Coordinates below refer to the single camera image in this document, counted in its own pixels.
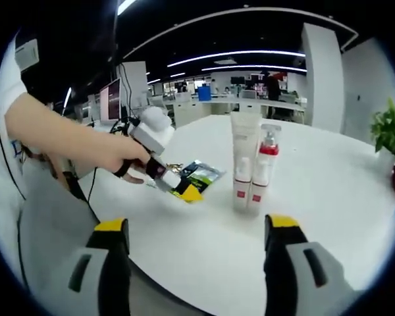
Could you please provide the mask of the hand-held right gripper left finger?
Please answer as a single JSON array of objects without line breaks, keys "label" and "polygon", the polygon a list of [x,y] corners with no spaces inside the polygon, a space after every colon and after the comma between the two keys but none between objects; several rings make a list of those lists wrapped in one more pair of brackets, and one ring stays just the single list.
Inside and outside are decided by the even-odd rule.
[{"label": "hand-held right gripper left finger", "polygon": [[130,314],[127,219],[103,221],[81,238],[52,250],[50,314]]}]

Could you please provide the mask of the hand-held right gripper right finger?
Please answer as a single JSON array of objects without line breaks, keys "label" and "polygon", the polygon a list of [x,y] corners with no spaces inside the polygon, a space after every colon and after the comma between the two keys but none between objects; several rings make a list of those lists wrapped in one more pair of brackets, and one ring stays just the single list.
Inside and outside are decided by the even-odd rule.
[{"label": "hand-held right gripper right finger", "polygon": [[265,216],[266,315],[341,315],[354,302],[342,264],[298,222]]}]

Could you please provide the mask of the person's left hand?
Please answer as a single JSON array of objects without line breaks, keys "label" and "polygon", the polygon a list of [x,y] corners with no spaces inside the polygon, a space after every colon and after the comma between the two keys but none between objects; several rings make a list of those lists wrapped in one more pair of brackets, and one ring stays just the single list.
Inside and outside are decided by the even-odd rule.
[{"label": "person's left hand", "polygon": [[118,171],[124,160],[139,161],[135,166],[144,169],[151,156],[145,148],[132,138],[120,135],[106,135],[99,166],[109,172]]}]

